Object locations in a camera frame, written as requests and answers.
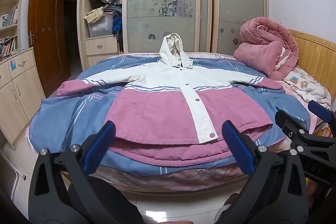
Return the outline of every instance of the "white hood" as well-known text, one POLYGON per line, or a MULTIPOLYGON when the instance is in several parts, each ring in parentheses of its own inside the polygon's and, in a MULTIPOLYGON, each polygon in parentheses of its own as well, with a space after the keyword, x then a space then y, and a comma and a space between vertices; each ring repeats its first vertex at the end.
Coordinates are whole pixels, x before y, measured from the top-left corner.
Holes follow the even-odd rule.
POLYGON ((163 38, 160 62, 172 67, 193 68, 193 61, 183 51, 182 40, 177 33, 171 33, 163 38))

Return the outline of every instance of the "rolled comforter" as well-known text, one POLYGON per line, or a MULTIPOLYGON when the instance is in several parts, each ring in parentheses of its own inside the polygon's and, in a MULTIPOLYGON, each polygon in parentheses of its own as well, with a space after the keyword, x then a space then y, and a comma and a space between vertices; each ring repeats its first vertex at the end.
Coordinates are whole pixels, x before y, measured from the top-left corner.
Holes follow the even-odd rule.
POLYGON ((240 40, 234 57, 273 80, 283 80, 299 58, 299 48, 289 30, 266 17, 245 22, 240 40))

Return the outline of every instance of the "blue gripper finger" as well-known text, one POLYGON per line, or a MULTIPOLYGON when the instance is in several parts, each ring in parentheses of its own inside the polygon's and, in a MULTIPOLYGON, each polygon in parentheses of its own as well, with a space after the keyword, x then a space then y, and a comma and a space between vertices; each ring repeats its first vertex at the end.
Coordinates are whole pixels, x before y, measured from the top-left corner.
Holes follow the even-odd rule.
POLYGON ((92 144, 90 149, 85 153, 83 161, 83 171, 85 174, 89 175, 96 172, 101 160, 113 142, 115 136, 116 126, 113 122, 107 121, 98 132, 98 138, 92 144))
POLYGON ((226 121, 222 126, 222 135, 226 144, 235 157, 236 162, 242 172, 248 175, 254 173, 253 155, 239 137, 239 132, 231 121, 226 121))
POLYGON ((319 117, 323 122, 331 122, 332 116, 329 110, 325 109, 323 106, 317 102, 311 100, 308 103, 308 109, 319 117))

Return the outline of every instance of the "wooden headboard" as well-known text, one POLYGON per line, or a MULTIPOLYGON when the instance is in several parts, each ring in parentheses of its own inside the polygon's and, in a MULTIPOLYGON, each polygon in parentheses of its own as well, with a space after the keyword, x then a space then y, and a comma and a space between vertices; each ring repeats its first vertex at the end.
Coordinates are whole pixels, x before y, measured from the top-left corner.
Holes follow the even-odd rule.
POLYGON ((298 66, 336 95, 336 44, 304 32, 289 30, 299 46, 298 66))

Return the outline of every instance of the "plastic storage box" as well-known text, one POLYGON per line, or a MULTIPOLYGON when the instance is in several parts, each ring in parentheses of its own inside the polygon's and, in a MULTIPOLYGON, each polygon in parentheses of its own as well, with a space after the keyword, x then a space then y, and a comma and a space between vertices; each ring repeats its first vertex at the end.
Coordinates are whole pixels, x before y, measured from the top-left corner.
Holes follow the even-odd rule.
POLYGON ((99 37, 112 34, 113 15, 104 14, 103 17, 95 23, 88 23, 90 37, 99 37))

